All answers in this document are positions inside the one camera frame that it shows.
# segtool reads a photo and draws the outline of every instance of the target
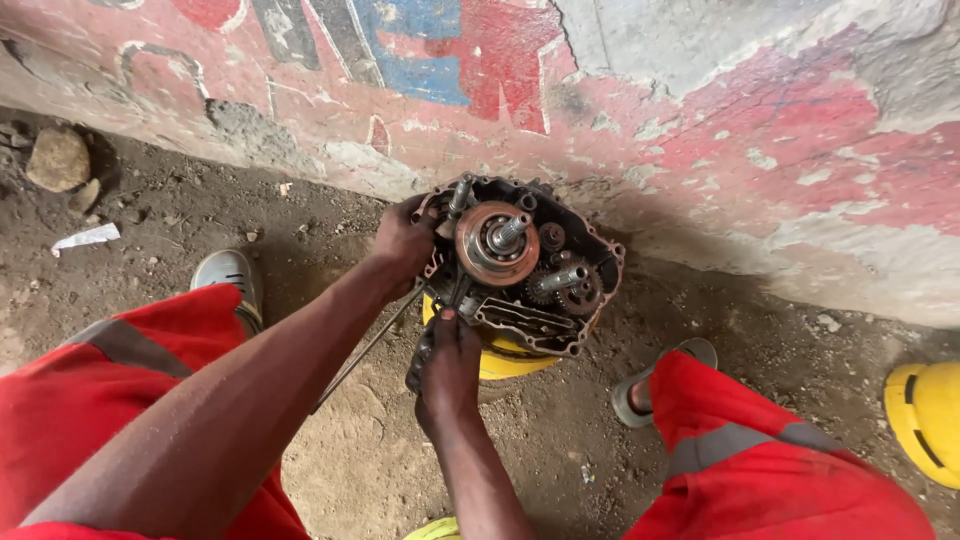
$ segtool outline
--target painted wall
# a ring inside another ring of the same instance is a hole
[[[0,103],[398,200],[552,182],[636,255],[960,324],[954,0],[0,0]]]

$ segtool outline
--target dirt ground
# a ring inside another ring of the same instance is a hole
[[[55,122],[0,110],[0,122],[11,120],[32,135]],[[0,167],[0,374],[100,318],[186,290],[206,254],[232,245],[257,253],[266,314],[276,322],[364,255],[385,206],[120,136],[94,134],[92,147],[93,174],[105,184],[93,213],[122,237],[61,258],[50,246],[91,226],[66,211],[69,194],[31,184],[15,163]],[[287,182],[282,196],[278,185]],[[494,443],[543,537],[618,537],[658,495],[667,464],[660,437],[652,427],[621,426],[608,392],[663,348],[699,335],[716,346],[721,371],[894,477],[943,538],[960,538],[956,492],[910,463],[879,399],[893,366],[956,359],[957,332],[835,310],[828,314],[843,326],[830,332],[816,324],[822,308],[764,295],[754,280],[628,262],[581,357],[481,389]],[[284,487],[315,538],[400,538],[451,511],[403,384],[417,313],[411,308],[373,348],[283,457]],[[595,481],[584,482],[584,465]]]

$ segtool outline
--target gray sandal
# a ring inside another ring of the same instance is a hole
[[[682,351],[700,360],[701,363],[709,368],[717,368],[717,352],[713,349],[713,346],[710,345],[710,342],[706,341],[703,337],[687,339],[673,349],[667,349],[660,353],[657,360],[660,360],[663,355],[666,355],[670,351]],[[649,426],[654,423],[653,412],[637,414],[633,408],[630,407],[630,388],[641,380],[650,377],[655,367],[657,367],[656,362],[640,373],[622,380],[610,393],[610,403],[613,405],[613,411],[616,412],[616,416],[620,419],[620,422],[623,422],[628,428],[643,428],[644,426]]]

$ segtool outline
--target metal rod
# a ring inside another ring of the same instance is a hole
[[[470,188],[472,186],[473,177],[469,175],[464,175],[464,178],[457,182],[457,186],[453,189],[453,198],[450,199],[449,210],[447,211],[448,219],[460,219],[460,216],[464,214],[464,210],[467,209],[467,199],[469,198]]]
[[[375,345],[376,342],[379,341],[381,337],[383,337],[383,334],[387,333],[387,330],[390,328],[390,326],[393,325],[393,323],[396,322],[396,319],[400,318],[400,315],[402,315],[403,312],[407,310],[407,307],[410,307],[410,305],[413,304],[414,301],[417,300],[417,298],[419,298],[423,294],[423,290],[425,288],[426,288],[426,282],[424,281],[421,281],[419,285],[414,287],[414,290],[410,292],[410,296],[408,296],[407,299],[403,301],[403,304],[400,305],[400,308],[396,311],[396,313],[394,313],[394,316],[391,317],[389,321],[387,321],[387,324],[383,325],[383,328],[381,328],[380,331],[377,332],[373,336],[373,338],[367,342],[367,345],[363,348],[363,350],[361,350],[360,353],[357,354],[357,356],[354,356],[353,360],[349,364],[347,364],[347,367],[341,370],[340,373],[337,374],[337,377],[330,382],[330,385],[326,388],[326,390],[324,390],[324,393],[320,397],[320,400],[317,401],[317,406],[314,407],[313,412],[311,412],[310,414],[317,412],[317,409],[320,408],[320,405],[324,404],[324,402],[326,401],[326,398],[329,398],[330,394],[332,394],[333,391],[337,389],[337,386],[340,386],[340,383],[347,378],[347,375],[349,375],[351,371],[353,371],[353,368],[357,367],[357,364],[360,363],[360,360],[362,360],[363,357],[366,356],[367,353],[370,351],[370,349],[373,348],[373,345]]]
[[[560,272],[554,272],[549,276],[544,276],[542,280],[534,285],[534,288],[538,294],[546,294],[583,282],[587,276],[586,266],[571,266]]]
[[[493,233],[491,238],[493,247],[498,250],[510,249],[518,238],[526,234],[527,228],[530,227],[532,222],[533,220],[530,219],[530,214],[526,212],[515,215],[510,221],[504,223],[503,227]]]

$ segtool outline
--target paper scrap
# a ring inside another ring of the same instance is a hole
[[[120,231],[117,231],[117,226],[112,223],[107,223],[106,225],[101,225],[89,231],[67,236],[54,244],[54,247],[50,248],[50,253],[54,254],[54,257],[59,257],[60,250],[62,249],[84,246],[86,244],[97,244],[108,240],[116,240],[119,237]]]

